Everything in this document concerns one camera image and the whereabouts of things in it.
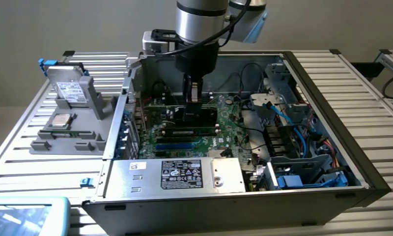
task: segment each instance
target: warning label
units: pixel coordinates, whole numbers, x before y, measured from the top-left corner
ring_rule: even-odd
[[[86,102],[78,83],[57,83],[57,86],[67,102]]]
[[[202,188],[201,160],[162,161],[161,188]]]

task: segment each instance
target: wall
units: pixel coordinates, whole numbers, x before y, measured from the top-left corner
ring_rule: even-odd
[[[269,0],[257,44],[225,49],[338,48],[351,60],[393,49],[393,0]],[[145,30],[174,28],[174,0],[0,0],[0,105],[30,102],[37,59],[65,50],[133,51]]]

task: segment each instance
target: green circuit board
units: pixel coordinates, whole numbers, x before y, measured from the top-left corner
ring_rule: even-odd
[[[159,114],[166,109],[173,110],[177,106],[163,106],[158,103],[150,103],[143,107],[143,113],[146,115],[147,127],[146,131],[139,132],[139,159],[159,159],[159,158],[182,158],[182,157],[209,157],[214,154],[214,151],[221,152],[226,148],[231,150],[233,157],[239,160],[239,165],[247,166],[251,169],[253,166],[247,165],[247,159],[250,158],[251,152],[242,150],[235,143],[234,136],[238,141],[245,137],[246,131],[237,127],[229,118],[231,112],[237,114],[238,106],[226,105],[225,100],[231,99],[226,95],[217,95],[206,105],[217,108],[217,124],[219,125],[219,132],[217,136],[191,137],[191,149],[169,149],[163,150],[165,155],[162,157],[155,156],[155,145],[157,139],[162,138],[161,126],[162,118]]]

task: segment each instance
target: blue ram slot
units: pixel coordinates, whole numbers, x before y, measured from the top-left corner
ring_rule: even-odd
[[[167,150],[167,149],[191,149],[191,144],[157,144],[155,150]]]

